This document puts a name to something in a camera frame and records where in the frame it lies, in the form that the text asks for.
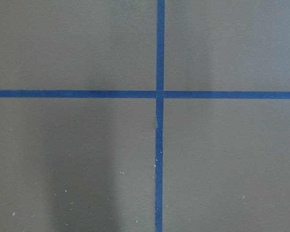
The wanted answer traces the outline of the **brown paper table cover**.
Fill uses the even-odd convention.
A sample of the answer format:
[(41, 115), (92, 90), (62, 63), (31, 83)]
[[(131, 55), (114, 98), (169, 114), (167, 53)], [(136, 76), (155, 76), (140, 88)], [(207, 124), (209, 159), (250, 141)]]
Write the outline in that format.
[[(0, 232), (155, 232), (154, 0), (0, 0)], [(168, 0), (165, 91), (290, 92), (290, 0)], [(290, 232), (290, 99), (164, 100), (163, 230)]]

